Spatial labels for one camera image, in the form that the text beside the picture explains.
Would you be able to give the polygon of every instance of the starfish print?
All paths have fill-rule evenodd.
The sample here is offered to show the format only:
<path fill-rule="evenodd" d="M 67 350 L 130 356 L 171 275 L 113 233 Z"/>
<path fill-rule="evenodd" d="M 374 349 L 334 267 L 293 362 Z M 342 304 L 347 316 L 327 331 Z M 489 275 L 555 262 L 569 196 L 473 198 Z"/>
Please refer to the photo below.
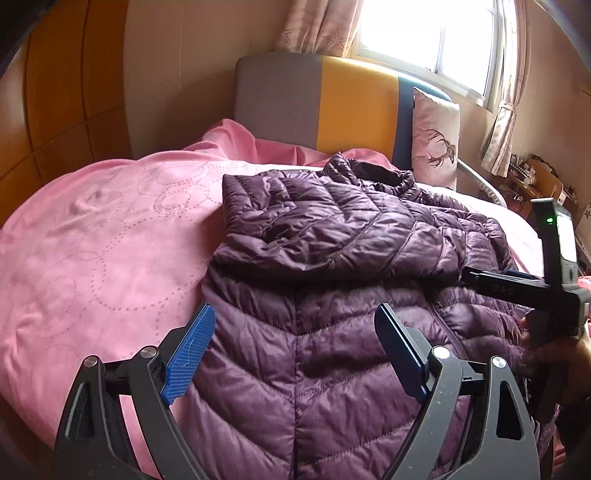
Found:
<path fill-rule="evenodd" d="M 340 48 L 341 51 L 345 51 L 345 45 L 347 44 L 347 37 L 341 37 L 339 29 L 337 28 L 334 35 L 325 35 L 325 40 L 329 41 L 329 45 L 326 47 L 331 49 L 333 46 Z"/>
<path fill-rule="evenodd" d="M 290 47 L 291 47 L 291 39 L 290 39 L 290 35 L 295 32 L 296 29 L 295 28 L 289 28 L 287 30 L 284 30 L 283 33 L 281 34 L 281 38 L 285 41 L 285 43 L 287 43 Z"/>

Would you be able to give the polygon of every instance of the pink blanket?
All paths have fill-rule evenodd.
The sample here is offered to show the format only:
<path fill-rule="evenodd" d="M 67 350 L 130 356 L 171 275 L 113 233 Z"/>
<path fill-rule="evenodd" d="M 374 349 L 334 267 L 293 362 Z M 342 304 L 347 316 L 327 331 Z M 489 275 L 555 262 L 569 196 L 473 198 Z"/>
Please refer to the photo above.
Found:
<path fill-rule="evenodd" d="M 370 150 L 345 155 L 392 168 Z M 96 163 L 41 189 L 0 231 L 0 393 L 52 445 L 84 357 L 109 362 L 158 345 L 199 304 L 207 259 L 223 240 L 222 176 L 321 167 L 327 159 L 256 140 L 224 120 L 182 151 Z M 527 223 L 454 195 L 497 218 L 520 267 L 541 273 L 541 247 Z M 185 435 L 195 394 L 173 406 Z M 157 475 L 130 402 L 124 410 L 142 469 Z"/>

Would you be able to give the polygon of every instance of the pillow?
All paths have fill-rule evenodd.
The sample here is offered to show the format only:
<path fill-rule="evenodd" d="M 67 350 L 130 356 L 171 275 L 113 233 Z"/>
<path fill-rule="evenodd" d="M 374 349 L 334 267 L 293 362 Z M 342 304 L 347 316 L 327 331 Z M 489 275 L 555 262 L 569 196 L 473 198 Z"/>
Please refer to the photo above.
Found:
<path fill-rule="evenodd" d="M 416 181 L 456 189 L 460 106 L 413 88 L 413 173 Z"/>

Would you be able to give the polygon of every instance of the bed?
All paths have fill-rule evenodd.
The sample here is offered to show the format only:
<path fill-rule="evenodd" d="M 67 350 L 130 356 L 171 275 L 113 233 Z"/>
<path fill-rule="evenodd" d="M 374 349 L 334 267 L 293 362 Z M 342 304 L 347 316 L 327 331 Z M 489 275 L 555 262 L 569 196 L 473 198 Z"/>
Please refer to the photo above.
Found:
<path fill-rule="evenodd" d="M 0 232 L 0 393 L 45 444 L 53 444 L 84 357 L 108 362 L 157 345 L 199 304 L 207 260 L 223 241 L 224 174 L 320 168 L 336 151 L 409 169 L 412 87 L 447 97 L 389 70 L 300 54 L 245 57 L 236 78 L 234 120 L 184 150 L 108 160 L 63 176 Z M 386 121 L 394 95 L 397 121 Z M 360 125 L 371 126 L 370 138 Z M 533 229 L 460 165 L 492 202 L 439 191 L 497 219 L 519 268 L 541 275 Z M 187 420 L 193 397 L 190 391 L 173 411 L 185 436 L 198 442 Z M 142 470 L 156 476 L 130 402 L 124 410 Z"/>

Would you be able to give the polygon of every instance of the human hand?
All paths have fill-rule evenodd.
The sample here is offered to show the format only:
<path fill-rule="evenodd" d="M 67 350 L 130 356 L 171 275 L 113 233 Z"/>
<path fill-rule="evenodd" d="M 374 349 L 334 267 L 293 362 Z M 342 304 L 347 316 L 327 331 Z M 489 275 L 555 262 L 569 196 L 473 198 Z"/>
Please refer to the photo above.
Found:
<path fill-rule="evenodd" d="M 527 319 L 522 318 L 519 326 L 526 329 Z M 530 341 L 530 333 L 524 330 L 521 333 L 521 345 L 527 347 Z M 591 339 L 587 330 L 581 338 L 562 337 L 538 348 L 528 348 L 523 355 L 523 361 L 526 365 L 535 365 L 538 362 L 567 362 L 567 381 L 560 405 L 566 406 L 591 395 Z"/>

